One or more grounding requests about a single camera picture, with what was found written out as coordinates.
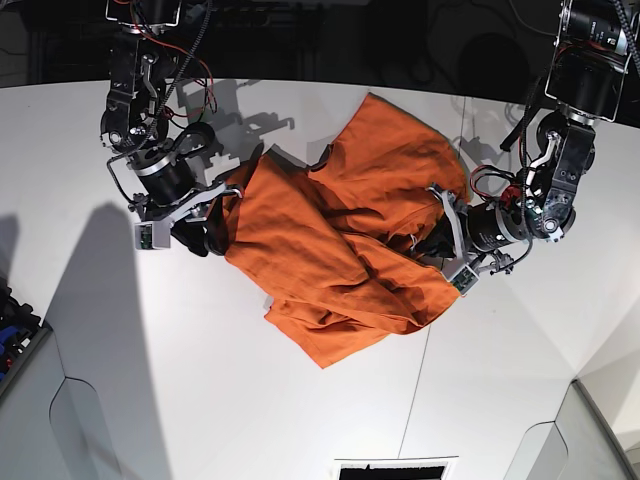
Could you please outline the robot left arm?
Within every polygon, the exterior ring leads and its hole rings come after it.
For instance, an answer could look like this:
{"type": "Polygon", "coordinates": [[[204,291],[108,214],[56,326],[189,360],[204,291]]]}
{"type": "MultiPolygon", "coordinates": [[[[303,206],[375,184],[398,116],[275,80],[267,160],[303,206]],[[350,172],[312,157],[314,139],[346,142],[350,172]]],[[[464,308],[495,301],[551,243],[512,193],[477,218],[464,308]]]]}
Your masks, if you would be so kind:
{"type": "Polygon", "coordinates": [[[639,65],[636,1],[565,1],[551,64],[529,90],[521,120],[501,149],[517,150],[517,172],[477,166],[469,185],[472,206],[432,184],[444,215],[413,252],[457,260],[479,271],[512,271],[503,248],[557,242],[571,228],[581,177],[595,159],[595,123],[615,120],[625,78],[639,65]]]}

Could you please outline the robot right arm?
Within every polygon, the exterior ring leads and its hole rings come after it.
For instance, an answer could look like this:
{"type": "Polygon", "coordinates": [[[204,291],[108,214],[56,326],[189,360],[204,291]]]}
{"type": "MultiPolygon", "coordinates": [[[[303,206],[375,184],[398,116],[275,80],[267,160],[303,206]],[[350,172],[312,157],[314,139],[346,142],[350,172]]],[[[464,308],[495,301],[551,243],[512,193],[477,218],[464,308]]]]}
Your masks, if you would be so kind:
{"type": "Polygon", "coordinates": [[[110,1],[105,17],[120,27],[111,48],[109,91],[100,137],[143,190],[123,196],[139,218],[134,246],[161,250],[178,241],[192,254],[222,256],[229,245],[223,200],[243,190],[221,180],[206,182],[192,166],[222,152],[213,128],[196,118],[176,137],[169,100],[190,65],[213,13],[210,1],[110,1]]]}

